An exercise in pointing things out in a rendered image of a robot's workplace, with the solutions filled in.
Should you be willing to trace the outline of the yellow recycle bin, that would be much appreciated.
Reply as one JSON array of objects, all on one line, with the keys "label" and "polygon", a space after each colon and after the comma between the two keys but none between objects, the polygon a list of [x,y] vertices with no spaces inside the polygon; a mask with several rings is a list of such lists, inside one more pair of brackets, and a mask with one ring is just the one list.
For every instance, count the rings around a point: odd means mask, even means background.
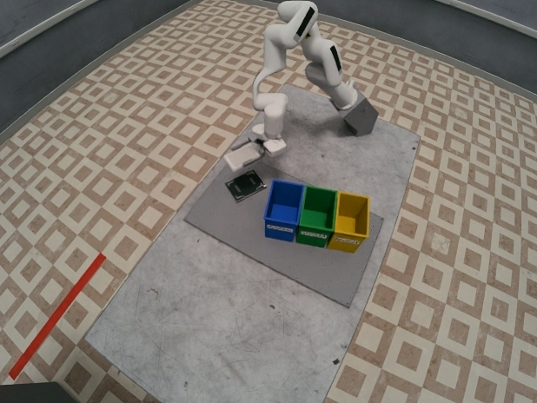
[{"label": "yellow recycle bin", "polygon": [[354,253],[368,238],[368,229],[369,197],[338,191],[335,231],[328,238],[327,248]]}]

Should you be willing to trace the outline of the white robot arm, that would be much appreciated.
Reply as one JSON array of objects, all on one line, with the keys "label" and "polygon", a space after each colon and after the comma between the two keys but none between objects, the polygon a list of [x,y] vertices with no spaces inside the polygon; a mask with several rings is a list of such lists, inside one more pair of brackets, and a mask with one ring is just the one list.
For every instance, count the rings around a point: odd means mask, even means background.
[{"label": "white robot arm", "polygon": [[252,87],[253,108],[264,112],[264,133],[251,131],[248,135],[256,144],[282,139],[283,114],[288,107],[288,97],[278,93],[259,93],[259,87],[264,78],[286,69],[287,50],[300,43],[305,58],[313,61],[306,66],[305,76],[329,95],[338,109],[350,109],[358,97],[353,88],[355,81],[347,81],[346,84],[342,81],[341,54],[337,44],[321,37],[316,22],[316,5],[310,1],[286,1],[279,4],[277,13],[287,24],[272,24],[265,29],[264,65]]}]

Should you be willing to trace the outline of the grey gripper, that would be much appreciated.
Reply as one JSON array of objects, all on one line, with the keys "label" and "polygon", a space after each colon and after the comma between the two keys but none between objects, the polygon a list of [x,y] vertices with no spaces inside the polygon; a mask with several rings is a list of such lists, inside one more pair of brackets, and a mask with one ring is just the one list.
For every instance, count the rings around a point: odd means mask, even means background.
[{"label": "grey gripper", "polygon": [[[264,122],[258,124],[258,125],[255,125],[252,129],[252,131],[255,131],[256,133],[259,133],[259,134],[262,134],[264,133]],[[245,142],[242,142],[238,145],[235,145],[234,147],[231,148],[232,152],[235,151],[235,150],[238,150],[240,149],[243,145],[249,143],[249,142],[252,142],[249,137],[248,137],[248,140],[245,141]],[[279,139],[269,139],[268,141],[263,141],[263,145],[260,144],[260,147],[261,149],[259,149],[259,153],[261,155],[257,156],[256,158],[254,159],[250,159],[246,162],[243,162],[242,163],[242,166],[245,168],[247,167],[248,165],[254,163],[255,161],[263,158],[265,156],[265,150],[268,152],[268,154],[272,157],[277,157],[278,155],[281,155],[283,154],[285,151],[286,151],[286,143],[283,141],[283,139],[279,140]]]}]

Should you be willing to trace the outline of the green returns bin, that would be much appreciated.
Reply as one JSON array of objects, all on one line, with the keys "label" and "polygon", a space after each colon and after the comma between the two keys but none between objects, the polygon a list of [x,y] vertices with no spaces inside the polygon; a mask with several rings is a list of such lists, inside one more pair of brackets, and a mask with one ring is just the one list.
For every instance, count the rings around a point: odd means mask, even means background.
[{"label": "green returns bin", "polygon": [[334,232],[336,202],[336,190],[305,186],[296,243],[324,248]]}]

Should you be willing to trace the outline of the blue bin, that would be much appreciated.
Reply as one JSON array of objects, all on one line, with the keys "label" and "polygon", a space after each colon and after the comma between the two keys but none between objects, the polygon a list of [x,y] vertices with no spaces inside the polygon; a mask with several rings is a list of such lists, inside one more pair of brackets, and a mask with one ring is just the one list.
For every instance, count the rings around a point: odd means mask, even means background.
[{"label": "blue bin", "polygon": [[265,237],[293,242],[305,185],[273,180],[263,216]]}]

